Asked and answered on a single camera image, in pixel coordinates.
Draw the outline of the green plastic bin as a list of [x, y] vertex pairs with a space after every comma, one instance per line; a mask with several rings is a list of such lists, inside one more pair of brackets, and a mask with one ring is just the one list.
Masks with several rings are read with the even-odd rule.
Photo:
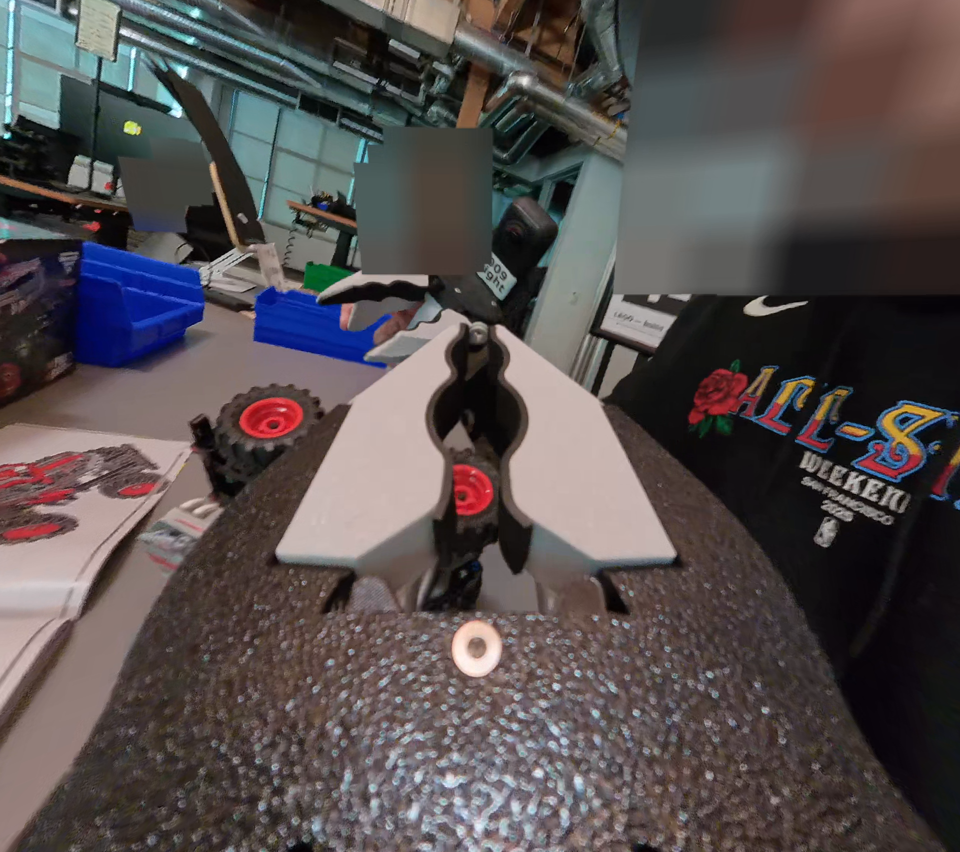
[[353, 274], [354, 270], [308, 261], [304, 265], [302, 288], [305, 291], [321, 293]]

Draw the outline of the white hanging sign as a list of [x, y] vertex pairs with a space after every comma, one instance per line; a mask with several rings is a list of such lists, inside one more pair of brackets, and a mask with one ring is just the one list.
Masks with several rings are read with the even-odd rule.
[[122, 9], [110, 0], [78, 0], [75, 46], [98, 58], [115, 62], [118, 55]]

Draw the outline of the white instruction booklet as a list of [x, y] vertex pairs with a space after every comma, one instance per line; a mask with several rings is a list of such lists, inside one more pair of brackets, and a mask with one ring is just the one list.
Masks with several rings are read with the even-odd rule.
[[191, 455], [188, 442], [28, 424], [1, 430], [1, 721], [101, 570]]

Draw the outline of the grey desk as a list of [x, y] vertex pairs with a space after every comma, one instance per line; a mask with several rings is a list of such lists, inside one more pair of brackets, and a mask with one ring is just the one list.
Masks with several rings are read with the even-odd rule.
[[[2, 423], [185, 440], [194, 416], [215, 417], [234, 394], [252, 387], [295, 385], [330, 409], [381, 374], [256, 342], [247, 315], [210, 305], [182, 343], [132, 367], [78, 366], [4, 409]], [[112, 555], [58, 655], [2, 730], [3, 830], [17, 831], [69, 770], [166, 582], [134, 537]]]

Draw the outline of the black red toy monster truck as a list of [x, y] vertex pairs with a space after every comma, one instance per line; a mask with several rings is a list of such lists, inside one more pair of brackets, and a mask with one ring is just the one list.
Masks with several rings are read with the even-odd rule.
[[[223, 508], [323, 416], [321, 403], [308, 390], [272, 384], [236, 394], [214, 421], [205, 415], [192, 419], [194, 450], [210, 494], [182, 503], [139, 534], [147, 556], [164, 575], [173, 574]], [[429, 584], [419, 588], [416, 606], [423, 611], [478, 608], [481, 555], [498, 537], [499, 459], [474, 419], [471, 412], [462, 414], [467, 438], [451, 446], [456, 534]]]

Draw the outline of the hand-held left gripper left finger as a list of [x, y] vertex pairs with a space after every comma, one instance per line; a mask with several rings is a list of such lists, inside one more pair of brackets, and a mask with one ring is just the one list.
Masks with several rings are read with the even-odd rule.
[[275, 548], [277, 561], [406, 586], [455, 530], [452, 458], [470, 346], [456, 323], [356, 396]]

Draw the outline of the framed white sign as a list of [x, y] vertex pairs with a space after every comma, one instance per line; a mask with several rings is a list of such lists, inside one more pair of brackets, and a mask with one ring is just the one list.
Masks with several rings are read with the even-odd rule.
[[594, 318], [591, 333], [608, 342], [652, 354], [690, 298], [689, 294], [610, 294]]

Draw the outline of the tan black board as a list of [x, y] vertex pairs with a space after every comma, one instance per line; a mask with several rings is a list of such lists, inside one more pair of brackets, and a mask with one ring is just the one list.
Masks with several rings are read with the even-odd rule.
[[177, 71], [153, 59], [150, 69], [182, 107], [207, 150], [213, 194], [231, 243], [239, 249], [266, 245], [266, 235], [246, 176], [208, 101], [196, 86]]

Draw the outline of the blue plastic bin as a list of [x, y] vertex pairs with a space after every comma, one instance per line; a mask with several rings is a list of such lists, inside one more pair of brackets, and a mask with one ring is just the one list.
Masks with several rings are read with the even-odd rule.
[[267, 288], [254, 303], [255, 341], [383, 368], [385, 363], [366, 358], [375, 346], [377, 330], [378, 325], [356, 332], [342, 330], [339, 306], [320, 304], [310, 292]]
[[75, 360], [129, 366], [182, 341], [203, 320], [205, 306], [198, 270], [83, 243]]

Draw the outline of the person's right hand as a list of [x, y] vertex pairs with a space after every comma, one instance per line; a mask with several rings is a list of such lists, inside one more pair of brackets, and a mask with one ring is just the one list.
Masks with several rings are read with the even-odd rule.
[[399, 310], [390, 314], [373, 334], [373, 343], [375, 346], [388, 342], [398, 333], [406, 330], [415, 317], [419, 307]]

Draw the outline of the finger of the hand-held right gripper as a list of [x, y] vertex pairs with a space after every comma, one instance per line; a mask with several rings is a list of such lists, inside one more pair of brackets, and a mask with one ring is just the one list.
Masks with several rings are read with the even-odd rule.
[[341, 331], [358, 332], [382, 324], [390, 314], [425, 307], [430, 277], [425, 274], [354, 274], [318, 295], [318, 301], [338, 306]]
[[367, 351], [364, 362], [379, 366], [395, 366], [412, 356], [449, 328], [459, 329], [460, 318], [440, 307], [418, 307], [408, 328], [382, 345]]

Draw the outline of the person's black clothing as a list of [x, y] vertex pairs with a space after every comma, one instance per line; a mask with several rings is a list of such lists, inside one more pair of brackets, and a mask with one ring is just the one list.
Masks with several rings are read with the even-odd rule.
[[958, 295], [695, 295], [608, 401], [772, 560], [958, 850]]

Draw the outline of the black toy set box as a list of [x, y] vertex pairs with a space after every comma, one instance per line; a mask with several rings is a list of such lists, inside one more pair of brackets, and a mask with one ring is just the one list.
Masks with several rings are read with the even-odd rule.
[[66, 238], [2, 241], [2, 407], [74, 370], [82, 249]]

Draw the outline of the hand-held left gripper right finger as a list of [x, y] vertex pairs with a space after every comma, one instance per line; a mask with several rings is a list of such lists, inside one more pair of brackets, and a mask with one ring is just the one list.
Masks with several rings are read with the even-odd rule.
[[482, 436], [498, 545], [540, 602], [606, 600], [603, 578], [678, 558], [601, 402], [502, 326], [488, 331]]

